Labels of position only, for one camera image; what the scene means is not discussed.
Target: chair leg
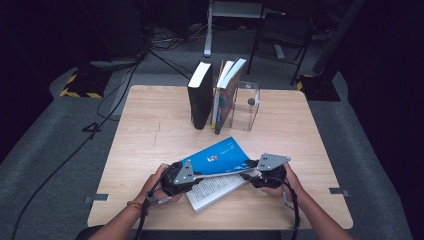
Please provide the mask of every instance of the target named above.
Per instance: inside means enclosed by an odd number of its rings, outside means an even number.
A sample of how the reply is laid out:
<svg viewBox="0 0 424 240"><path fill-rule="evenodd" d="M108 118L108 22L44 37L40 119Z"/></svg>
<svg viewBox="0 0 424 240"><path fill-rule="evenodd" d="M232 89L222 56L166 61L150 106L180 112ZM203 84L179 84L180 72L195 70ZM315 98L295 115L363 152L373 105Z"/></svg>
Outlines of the chair leg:
<svg viewBox="0 0 424 240"><path fill-rule="evenodd" d="M303 49L302 57L300 58L299 63L297 64L296 71L294 72L294 75L293 75L293 78L292 78L292 80L291 80L291 82L290 82L290 85L293 85L293 84L294 84L294 81L296 80L297 74L298 74L298 72L299 72L300 66L302 65L303 58L304 58L304 57L305 57L305 55L306 55L306 50L307 50L307 49L308 49L307 47Z"/></svg>
<svg viewBox="0 0 424 240"><path fill-rule="evenodd" d="M258 48L258 35L256 34L255 40L253 42L252 52L250 53L250 59L249 59L249 65L247 66L247 74L250 73L250 67L252 66L252 60L253 60L253 54L255 53L255 50Z"/></svg>

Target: human hand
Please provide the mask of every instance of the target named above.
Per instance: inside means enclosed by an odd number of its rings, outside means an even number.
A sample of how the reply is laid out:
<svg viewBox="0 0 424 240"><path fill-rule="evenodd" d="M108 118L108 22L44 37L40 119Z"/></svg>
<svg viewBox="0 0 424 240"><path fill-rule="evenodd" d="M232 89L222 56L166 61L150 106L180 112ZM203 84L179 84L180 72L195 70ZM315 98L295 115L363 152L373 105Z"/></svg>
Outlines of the human hand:
<svg viewBox="0 0 424 240"><path fill-rule="evenodd" d="M305 190L303 189L302 184L300 183L296 173L294 173L294 171L291 169L290 164L284 163L283 166L286 169L286 172L287 172L286 178L290 184L290 187L295 191L296 195L299 195L302 192L304 192ZM283 196L283 188L284 188L284 191L286 192L287 199L289 201L292 201L290 190L285 185L280 186L278 188L262 187L261 191L268 193L269 195L272 195L272 196L281 197Z"/></svg>
<svg viewBox="0 0 424 240"><path fill-rule="evenodd" d="M162 163L159 168L156 170L156 173L150 175L150 177L147 179L146 183L144 184L143 188L141 189L140 193L137 195L137 197L134 199L135 202L143 203L146 199L147 193L152 190L155 183L158 181L160 176L165 172L165 170L169 167L168 164ZM161 200L168 198L169 196L162 191L162 184L159 182L159 184L156 186L156 188L153 190L154 196L156 199ZM182 197L182 194L178 194L174 196L171 200L168 202L178 202L180 198Z"/></svg>

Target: chair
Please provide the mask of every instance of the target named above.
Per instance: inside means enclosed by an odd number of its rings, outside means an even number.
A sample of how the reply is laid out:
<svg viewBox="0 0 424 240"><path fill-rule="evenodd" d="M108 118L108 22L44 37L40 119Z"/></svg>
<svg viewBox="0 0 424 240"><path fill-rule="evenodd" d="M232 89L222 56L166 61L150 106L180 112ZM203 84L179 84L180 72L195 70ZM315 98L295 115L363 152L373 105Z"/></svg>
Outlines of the chair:
<svg viewBox="0 0 424 240"><path fill-rule="evenodd" d="M258 30L256 32L255 41L252 52L250 54L247 74L250 73L253 55L258 49L259 42L268 42L280 45L285 48L297 49L297 54L292 61L284 60L282 62L297 65L296 71L291 80L293 85L296 80L297 73L308 50L309 43L313 35L312 20L306 16L294 15L291 13L265 13L268 9L268 3L272 1L264 0L261 8L261 18L259 20Z"/></svg>

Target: person's arm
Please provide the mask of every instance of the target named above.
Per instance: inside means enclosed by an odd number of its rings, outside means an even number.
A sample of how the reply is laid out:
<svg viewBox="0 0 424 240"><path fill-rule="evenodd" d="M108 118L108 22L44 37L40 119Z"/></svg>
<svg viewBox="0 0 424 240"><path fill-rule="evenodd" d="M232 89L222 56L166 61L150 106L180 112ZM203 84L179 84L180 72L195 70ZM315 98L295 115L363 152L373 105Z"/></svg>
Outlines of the person's arm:
<svg viewBox="0 0 424 240"><path fill-rule="evenodd" d="M146 198L146 193L151 190L156 181L160 178L161 174L167 169L169 166L166 164L161 164L159 168L156 170L155 174L150 175L149 179L147 179L140 193L134 199L133 204L129 204L121 212L119 212L112 220L110 220L105 226L99 229L93 236L90 237L90 240L107 240L107 239L126 239L129 235L132 227L140 218L141 208ZM181 194L175 196L169 202L177 202L181 198ZM156 191L155 197L157 199L163 199L168 197L163 191Z"/></svg>
<svg viewBox="0 0 424 240"><path fill-rule="evenodd" d="M299 207L305 213L309 222L314 229L314 232L317 234L318 239L353 239L349 233L344 230L333 218L331 218L325 211L322 209L318 203L303 189L300 184L299 178L291 169L288 163L284 164L284 167L287 171L287 179L290 183L291 188L295 191L297 195L297 202ZM286 192L289 200L291 201L290 191L284 186L284 191ZM279 187L276 189L263 187L261 190L265 193L268 193L273 196L281 197L283 195L283 188Z"/></svg>

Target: gray carpet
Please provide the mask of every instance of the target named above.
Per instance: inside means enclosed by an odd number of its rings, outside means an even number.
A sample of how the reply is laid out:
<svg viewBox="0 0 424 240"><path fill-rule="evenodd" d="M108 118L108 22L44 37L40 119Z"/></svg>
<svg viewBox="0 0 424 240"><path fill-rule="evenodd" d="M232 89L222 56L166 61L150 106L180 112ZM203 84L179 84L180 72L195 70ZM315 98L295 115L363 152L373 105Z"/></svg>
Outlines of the gray carpet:
<svg viewBox="0 0 424 240"><path fill-rule="evenodd" d="M187 76L191 76L199 60L213 62L217 73L223 59L248 58L253 34L245 30L215 34L212 57L207 59L202 55L203 39L156 53L183 66L174 65ZM321 50L320 44L312 46L300 74L310 73ZM32 193L89 136L81 130L103 120L97 109L104 116L109 114L123 94L122 87L114 89L128 77L127 71L113 73L105 92L111 95L105 99L59 97L73 69L52 83L55 100L0 165L0 239L10 239L16 219ZM289 85L293 71L293 66L255 58L252 73L244 74L243 79L260 82L262 88L294 90ZM185 77L151 54L132 79L133 84L186 82ZM356 239L411 239L399 196L347 102L343 77L337 75L334 84L341 102L309 105L340 186L349 193L346 201L354 222L349 232ZM119 120L119 111L112 118ZM96 193L117 126L117 121L107 121L102 132L96 133L50 179L24 213L16 239L73 239L87 226L90 204L85 200ZM290 232L283 232L284 239L289 236ZM314 239L313 232L301 230L298 239Z"/></svg>

